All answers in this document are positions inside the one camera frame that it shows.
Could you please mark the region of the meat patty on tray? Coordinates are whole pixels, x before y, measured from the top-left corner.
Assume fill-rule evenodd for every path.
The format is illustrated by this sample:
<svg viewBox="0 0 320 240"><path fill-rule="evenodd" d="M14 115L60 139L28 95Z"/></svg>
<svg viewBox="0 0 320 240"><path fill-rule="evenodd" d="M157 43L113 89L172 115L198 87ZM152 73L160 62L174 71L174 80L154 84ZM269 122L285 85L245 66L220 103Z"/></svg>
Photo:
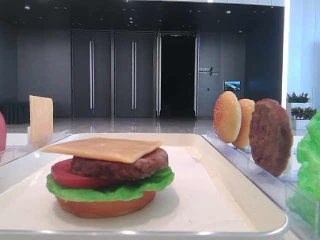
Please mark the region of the meat patty on tray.
<svg viewBox="0 0 320 240"><path fill-rule="evenodd" d="M169 166L168 154L157 148L134 163L112 162L74 156L71 171L79 176L104 178L107 180L133 181L152 176Z"/></svg>

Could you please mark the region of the left long clear rail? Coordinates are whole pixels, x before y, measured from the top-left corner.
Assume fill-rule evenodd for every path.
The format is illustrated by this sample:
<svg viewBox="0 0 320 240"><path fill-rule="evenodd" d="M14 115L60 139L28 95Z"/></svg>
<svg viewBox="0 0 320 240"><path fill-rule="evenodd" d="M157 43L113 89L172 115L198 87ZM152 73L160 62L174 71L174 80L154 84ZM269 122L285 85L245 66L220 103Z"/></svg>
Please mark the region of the left long clear rail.
<svg viewBox="0 0 320 240"><path fill-rule="evenodd" d="M6 135L5 150L0 152L0 165L3 166L20 157L38 151L69 135L68 130L54 132L35 142L30 142L29 133L8 133Z"/></svg>

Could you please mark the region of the green lettuce leaf on tray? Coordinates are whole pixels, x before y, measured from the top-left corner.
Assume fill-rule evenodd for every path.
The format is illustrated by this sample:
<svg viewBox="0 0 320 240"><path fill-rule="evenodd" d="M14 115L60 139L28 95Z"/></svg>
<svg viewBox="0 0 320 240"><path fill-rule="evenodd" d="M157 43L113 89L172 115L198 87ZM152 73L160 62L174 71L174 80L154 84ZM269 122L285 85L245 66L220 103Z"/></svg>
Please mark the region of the green lettuce leaf on tray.
<svg viewBox="0 0 320 240"><path fill-rule="evenodd" d="M46 177L46 187L50 193L62 200L74 202L113 202L139 199L144 192L159 192L170 185L175 173L170 167L159 170L150 177L121 185L100 188L71 188L63 186L53 179L51 174Z"/></svg>

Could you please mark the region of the sesame top bun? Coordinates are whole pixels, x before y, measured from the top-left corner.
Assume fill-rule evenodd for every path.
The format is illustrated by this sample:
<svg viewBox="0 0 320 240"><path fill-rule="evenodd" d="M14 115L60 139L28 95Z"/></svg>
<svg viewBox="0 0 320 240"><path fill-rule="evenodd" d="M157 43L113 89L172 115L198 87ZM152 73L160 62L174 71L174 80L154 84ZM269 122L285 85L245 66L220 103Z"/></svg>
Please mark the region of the sesame top bun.
<svg viewBox="0 0 320 240"><path fill-rule="evenodd" d="M223 92L213 110L213 127L225 143L233 143L240 132L242 111L237 96L231 91Z"/></svg>

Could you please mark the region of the lower flower planter box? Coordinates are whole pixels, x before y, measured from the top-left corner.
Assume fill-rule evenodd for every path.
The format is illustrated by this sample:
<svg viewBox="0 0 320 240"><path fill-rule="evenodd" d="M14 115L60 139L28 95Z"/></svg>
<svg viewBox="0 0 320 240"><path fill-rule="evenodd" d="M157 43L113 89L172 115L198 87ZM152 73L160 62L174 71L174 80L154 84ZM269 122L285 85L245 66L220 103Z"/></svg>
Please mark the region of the lower flower planter box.
<svg viewBox="0 0 320 240"><path fill-rule="evenodd" d="M311 119L316 115L317 109L312 107L295 107L291 110L292 128L294 130L306 129Z"/></svg>

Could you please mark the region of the long clear rail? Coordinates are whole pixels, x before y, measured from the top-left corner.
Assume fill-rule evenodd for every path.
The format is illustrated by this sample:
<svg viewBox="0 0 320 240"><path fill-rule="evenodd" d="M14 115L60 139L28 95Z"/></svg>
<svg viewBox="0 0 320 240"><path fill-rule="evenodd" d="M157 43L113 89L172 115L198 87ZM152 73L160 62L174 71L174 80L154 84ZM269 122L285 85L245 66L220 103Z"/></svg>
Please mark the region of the long clear rail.
<svg viewBox="0 0 320 240"><path fill-rule="evenodd" d="M298 187L298 171L301 164L297 161L296 153L297 143L302 136L294 137L289 165L278 177L254 163L251 148L238 149L230 143L224 143L209 130L204 138L280 207L298 214L314 225L320 220L320 202Z"/></svg>
<svg viewBox="0 0 320 240"><path fill-rule="evenodd" d="M3 166L20 157L38 151L69 135L68 130L54 132L35 142L30 142L29 133L8 133L6 135L5 150L0 152L0 165Z"/></svg>

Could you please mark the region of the wall display screen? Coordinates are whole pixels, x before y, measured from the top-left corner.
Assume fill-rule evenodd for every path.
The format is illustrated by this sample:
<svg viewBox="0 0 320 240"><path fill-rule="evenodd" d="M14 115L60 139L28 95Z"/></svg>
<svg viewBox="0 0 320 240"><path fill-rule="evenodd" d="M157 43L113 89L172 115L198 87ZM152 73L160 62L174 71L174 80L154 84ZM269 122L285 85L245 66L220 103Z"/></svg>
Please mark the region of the wall display screen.
<svg viewBox="0 0 320 240"><path fill-rule="evenodd" d="M240 81L224 81L224 90L225 91L240 91L241 82Z"/></svg>

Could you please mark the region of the upright green lettuce leaf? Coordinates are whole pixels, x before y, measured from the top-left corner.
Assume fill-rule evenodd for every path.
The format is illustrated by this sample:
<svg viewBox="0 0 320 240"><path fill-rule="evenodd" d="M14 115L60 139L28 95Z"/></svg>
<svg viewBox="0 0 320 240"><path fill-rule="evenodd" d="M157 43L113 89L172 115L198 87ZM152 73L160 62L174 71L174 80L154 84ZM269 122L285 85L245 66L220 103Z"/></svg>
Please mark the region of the upright green lettuce leaf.
<svg viewBox="0 0 320 240"><path fill-rule="evenodd" d="M315 230L320 229L320 114L316 113L307 125L307 134L297 145L297 186L288 200L291 211L298 214Z"/></svg>

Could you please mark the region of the upright cheese slice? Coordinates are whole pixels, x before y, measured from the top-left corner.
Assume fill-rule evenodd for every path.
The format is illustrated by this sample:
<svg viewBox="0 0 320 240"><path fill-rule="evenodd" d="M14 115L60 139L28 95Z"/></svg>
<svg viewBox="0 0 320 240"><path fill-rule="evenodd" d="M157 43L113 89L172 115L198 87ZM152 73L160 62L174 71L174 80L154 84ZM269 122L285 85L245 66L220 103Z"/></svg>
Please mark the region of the upright cheese slice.
<svg viewBox="0 0 320 240"><path fill-rule="evenodd" d="M29 96L30 142L53 134L53 100L49 97Z"/></svg>

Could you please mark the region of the right long clear rail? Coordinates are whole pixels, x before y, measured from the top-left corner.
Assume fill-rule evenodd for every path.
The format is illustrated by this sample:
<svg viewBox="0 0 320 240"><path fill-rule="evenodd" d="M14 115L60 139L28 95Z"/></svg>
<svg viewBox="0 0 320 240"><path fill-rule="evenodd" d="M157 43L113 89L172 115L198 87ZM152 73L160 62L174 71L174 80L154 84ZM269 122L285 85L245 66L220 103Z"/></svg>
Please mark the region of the right long clear rail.
<svg viewBox="0 0 320 240"><path fill-rule="evenodd" d="M224 143L209 130L204 138L280 207L298 214L314 225L320 220L320 202L298 187L298 171L301 164L297 161L296 153L297 143L302 136L294 137L289 165L278 177L254 163L251 148L238 149L230 143Z"/></svg>

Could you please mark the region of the upright bun slice right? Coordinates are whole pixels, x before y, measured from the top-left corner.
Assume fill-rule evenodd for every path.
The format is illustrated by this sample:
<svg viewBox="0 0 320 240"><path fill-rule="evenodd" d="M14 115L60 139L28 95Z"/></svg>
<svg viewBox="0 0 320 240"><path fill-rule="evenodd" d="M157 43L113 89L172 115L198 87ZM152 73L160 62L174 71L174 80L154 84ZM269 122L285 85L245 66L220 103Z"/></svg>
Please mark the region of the upright bun slice right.
<svg viewBox="0 0 320 240"><path fill-rule="evenodd" d="M250 124L255 110L255 102L243 98L239 100L239 104L241 107L241 126L237 139L232 144L238 149L245 149L250 146Z"/></svg>

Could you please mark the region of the upright meat patty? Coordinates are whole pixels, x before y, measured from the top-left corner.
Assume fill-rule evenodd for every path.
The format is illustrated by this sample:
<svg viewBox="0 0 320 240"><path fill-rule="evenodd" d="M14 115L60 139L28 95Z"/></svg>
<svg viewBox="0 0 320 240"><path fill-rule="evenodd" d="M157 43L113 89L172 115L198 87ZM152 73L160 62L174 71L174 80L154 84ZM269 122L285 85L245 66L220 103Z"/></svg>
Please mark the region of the upright meat patty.
<svg viewBox="0 0 320 240"><path fill-rule="evenodd" d="M291 118L278 101L257 101L249 130L254 162L273 176L280 176L288 167L293 140Z"/></svg>

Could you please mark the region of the upright red tomato slice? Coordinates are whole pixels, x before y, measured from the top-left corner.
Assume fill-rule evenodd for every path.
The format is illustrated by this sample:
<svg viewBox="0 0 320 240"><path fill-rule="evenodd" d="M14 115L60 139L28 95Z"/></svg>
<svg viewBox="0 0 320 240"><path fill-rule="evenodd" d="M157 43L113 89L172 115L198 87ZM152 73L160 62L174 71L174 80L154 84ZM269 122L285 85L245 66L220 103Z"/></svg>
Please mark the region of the upright red tomato slice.
<svg viewBox="0 0 320 240"><path fill-rule="evenodd" d="M0 151L3 152L6 149L7 140L7 126L5 119L0 112Z"/></svg>

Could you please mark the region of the flower planter box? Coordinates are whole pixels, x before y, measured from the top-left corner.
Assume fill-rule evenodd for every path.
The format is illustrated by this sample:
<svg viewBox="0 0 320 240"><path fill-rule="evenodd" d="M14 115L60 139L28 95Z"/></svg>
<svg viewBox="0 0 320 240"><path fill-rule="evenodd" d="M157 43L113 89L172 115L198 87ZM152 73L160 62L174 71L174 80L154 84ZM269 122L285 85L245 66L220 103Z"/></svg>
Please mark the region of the flower planter box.
<svg viewBox="0 0 320 240"><path fill-rule="evenodd" d="M291 110L292 128L294 130L306 129L311 119L316 115L317 109L312 107L295 107Z"/></svg>
<svg viewBox="0 0 320 240"><path fill-rule="evenodd" d="M308 108L311 106L311 99L309 97L309 94L306 92L302 92L300 94L297 94L293 92L292 94L287 94L286 96L286 109L289 114L292 113L292 109L294 108Z"/></svg>

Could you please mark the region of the cheese slice on tray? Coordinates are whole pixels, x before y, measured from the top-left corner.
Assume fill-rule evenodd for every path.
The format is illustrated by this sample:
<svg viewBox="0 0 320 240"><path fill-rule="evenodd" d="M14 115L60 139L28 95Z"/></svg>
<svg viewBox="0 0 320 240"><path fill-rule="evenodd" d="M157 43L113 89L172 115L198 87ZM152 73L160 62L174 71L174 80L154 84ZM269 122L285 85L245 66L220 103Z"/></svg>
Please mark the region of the cheese slice on tray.
<svg viewBox="0 0 320 240"><path fill-rule="evenodd" d="M46 153L132 164L163 144L162 141L93 137L54 144L42 149Z"/></svg>

